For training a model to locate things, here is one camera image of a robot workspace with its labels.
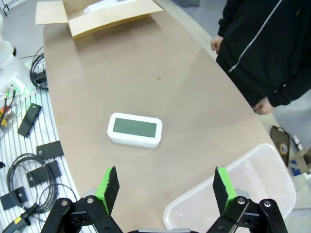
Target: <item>tan tabletop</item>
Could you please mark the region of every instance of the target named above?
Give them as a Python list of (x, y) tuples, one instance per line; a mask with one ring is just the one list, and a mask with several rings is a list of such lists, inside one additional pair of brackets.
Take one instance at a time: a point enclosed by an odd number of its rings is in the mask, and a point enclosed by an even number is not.
[[(66, 24), (44, 29), (49, 89), (80, 194), (116, 165), (112, 216), (124, 232), (164, 229), (166, 206), (248, 150), (271, 140), (234, 84), (168, 13), (74, 42)], [(111, 114), (158, 117), (156, 149), (113, 143)]]

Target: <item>zipper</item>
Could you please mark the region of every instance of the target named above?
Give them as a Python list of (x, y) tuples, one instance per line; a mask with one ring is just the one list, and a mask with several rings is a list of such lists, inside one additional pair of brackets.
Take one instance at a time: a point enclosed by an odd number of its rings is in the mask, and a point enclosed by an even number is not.
[(251, 45), (254, 43), (254, 41), (257, 39), (257, 37), (259, 36), (259, 34), (261, 33), (261, 31), (263, 30), (263, 28), (266, 26), (267, 22), (269, 21), (269, 19), (271, 18), (271, 16), (274, 14), (274, 12), (276, 11), (276, 9), (278, 8), (278, 6), (281, 4), (283, 0), (279, 0), (278, 3), (276, 4), (276, 6), (274, 7), (274, 9), (272, 10), (272, 12), (270, 13), (270, 15), (266, 18), (265, 22), (263, 23), (263, 25), (261, 26), (261, 28), (259, 29), (259, 31), (257, 32), (257, 34), (255, 35), (255, 37), (252, 39), (252, 41), (246, 46), (246, 48), (244, 49), (244, 51), (241, 53), (241, 55), (239, 56), (238, 62), (231, 67), (231, 69), (229, 70), (229, 73), (231, 73), (239, 64), (241, 61), (241, 58), (244, 56), (244, 54), (246, 53), (246, 51), (249, 49), (249, 47), (251, 47)]

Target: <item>cardboard box flap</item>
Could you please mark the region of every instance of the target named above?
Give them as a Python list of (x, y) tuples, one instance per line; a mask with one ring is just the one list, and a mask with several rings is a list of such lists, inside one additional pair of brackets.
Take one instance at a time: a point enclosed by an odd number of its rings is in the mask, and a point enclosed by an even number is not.
[(99, 2), (100, 0), (63, 0), (68, 15)]
[(35, 23), (52, 24), (68, 23), (67, 13), (62, 1), (39, 1), (37, 2), (37, 12)]
[(135, 18), (150, 13), (163, 11), (161, 7), (152, 0), (137, 0), (122, 5), (103, 8), (92, 14), (83, 15), (69, 20), (72, 36), (92, 31), (96, 28), (106, 26), (114, 22)]

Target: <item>person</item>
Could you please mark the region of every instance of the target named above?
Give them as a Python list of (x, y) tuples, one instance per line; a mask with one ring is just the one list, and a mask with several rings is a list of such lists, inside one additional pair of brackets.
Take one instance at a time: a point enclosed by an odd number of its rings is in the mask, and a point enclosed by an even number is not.
[(311, 89), (311, 0), (228, 0), (211, 48), (257, 114)]

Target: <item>hand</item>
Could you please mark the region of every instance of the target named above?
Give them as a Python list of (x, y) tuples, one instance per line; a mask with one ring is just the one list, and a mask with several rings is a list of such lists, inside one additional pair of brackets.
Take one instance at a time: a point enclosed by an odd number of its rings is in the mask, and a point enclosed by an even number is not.
[(210, 47), (212, 48), (212, 51), (216, 51), (218, 54), (220, 51), (220, 44), (223, 41), (223, 37), (221, 36), (215, 36), (211, 41), (210, 41)]
[(258, 104), (255, 105), (255, 107), (253, 107), (255, 113), (259, 115), (272, 113), (274, 109), (275, 107), (270, 104), (268, 97), (263, 98)]

